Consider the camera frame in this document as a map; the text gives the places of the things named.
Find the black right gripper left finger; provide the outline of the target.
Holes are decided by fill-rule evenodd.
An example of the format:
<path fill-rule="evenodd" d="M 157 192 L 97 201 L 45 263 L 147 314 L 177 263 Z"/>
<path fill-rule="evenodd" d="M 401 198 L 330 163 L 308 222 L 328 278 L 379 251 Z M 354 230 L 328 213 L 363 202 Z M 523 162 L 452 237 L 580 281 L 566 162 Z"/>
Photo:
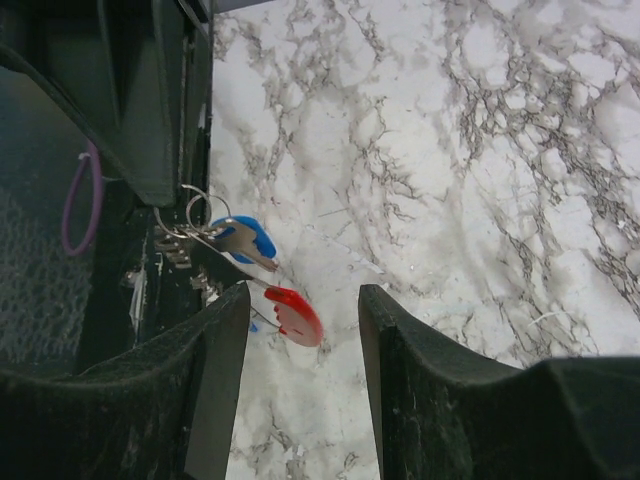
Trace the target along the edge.
<path fill-rule="evenodd" d="M 5 479 L 222 479 L 250 314 L 245 284 L 66 379 L 1 374 Z"/>

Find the blue key tag with key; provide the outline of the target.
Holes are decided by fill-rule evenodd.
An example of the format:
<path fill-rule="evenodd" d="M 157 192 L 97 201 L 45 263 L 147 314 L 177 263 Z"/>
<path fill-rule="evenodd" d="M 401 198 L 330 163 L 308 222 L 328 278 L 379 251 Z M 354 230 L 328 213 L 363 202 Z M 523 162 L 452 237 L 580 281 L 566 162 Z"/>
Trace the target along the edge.
<path fill-rule="evenodd" d="M 278 269 L 276 261 L 259 250 L 258 232 L 236 218 L 221 219 L 212 226 L 196 229 L 195 233 L 216 251 L 242 255 L 268 272 Z"/>

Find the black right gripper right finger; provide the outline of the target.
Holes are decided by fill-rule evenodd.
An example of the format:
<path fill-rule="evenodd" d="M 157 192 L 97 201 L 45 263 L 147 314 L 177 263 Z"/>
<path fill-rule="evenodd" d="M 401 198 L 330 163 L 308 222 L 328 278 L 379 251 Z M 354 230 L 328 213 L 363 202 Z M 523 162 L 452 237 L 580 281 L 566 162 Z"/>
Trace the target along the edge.
<path fill-rule="evenodd" d="M 635 479 L 639 361 L 519 370 L 414 318 L 377 285 L 359 327 L 384 479 Z"/>

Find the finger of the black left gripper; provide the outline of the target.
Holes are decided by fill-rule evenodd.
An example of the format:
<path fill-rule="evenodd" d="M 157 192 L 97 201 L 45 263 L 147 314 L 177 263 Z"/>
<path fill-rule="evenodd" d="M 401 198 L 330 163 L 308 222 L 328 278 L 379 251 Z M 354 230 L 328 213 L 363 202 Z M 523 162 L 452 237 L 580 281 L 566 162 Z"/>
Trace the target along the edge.
<path fill-rule="evenodd" d="M 147 205 L 191 173 L 211 80 L 206 1 L 4 1 L 1 63 L 26 74 Z"/>

